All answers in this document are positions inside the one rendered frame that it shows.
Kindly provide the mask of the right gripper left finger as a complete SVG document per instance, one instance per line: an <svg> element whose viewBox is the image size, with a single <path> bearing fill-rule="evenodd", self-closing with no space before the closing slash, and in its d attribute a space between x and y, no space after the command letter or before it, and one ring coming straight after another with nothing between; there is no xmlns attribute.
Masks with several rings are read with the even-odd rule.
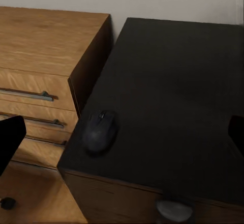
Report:
<svg viewBox="0 0 244 224"><path fill-rule="evenodd" d="M22 115L0 121L0 177L26 135Z"/></svg>

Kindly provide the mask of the mouse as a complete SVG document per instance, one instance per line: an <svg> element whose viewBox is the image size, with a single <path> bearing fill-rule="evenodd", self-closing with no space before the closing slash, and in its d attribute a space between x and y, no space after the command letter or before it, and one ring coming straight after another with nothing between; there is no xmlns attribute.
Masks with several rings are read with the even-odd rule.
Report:
<svg viewBox="0 0 244 224"><path fill-rule="evenodd" d="M107 148L117 133L115 116L108 112L93 112L83 131L83 146L88 151L101 151Z"/></svg>

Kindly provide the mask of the swivel chair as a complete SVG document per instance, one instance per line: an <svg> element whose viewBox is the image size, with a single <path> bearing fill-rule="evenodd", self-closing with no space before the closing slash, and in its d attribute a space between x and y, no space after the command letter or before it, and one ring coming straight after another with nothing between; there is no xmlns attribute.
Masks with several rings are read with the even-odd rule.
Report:
<svg viewBox="0 0 244 224"><path fill-rule="evenodd" d="M0 197L0 208L4 210L12 210L14 206L15 200L12 198L4 198Z"/></svg>

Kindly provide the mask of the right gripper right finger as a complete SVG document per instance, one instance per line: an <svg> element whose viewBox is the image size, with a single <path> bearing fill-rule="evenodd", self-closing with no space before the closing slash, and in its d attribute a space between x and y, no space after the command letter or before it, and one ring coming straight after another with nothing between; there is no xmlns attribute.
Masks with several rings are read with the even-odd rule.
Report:
<svg viewBox="0 0 244 224"><path fill-rule="evenodd" d="M228 134L244 156L244 117L232 115Z"/></svg>

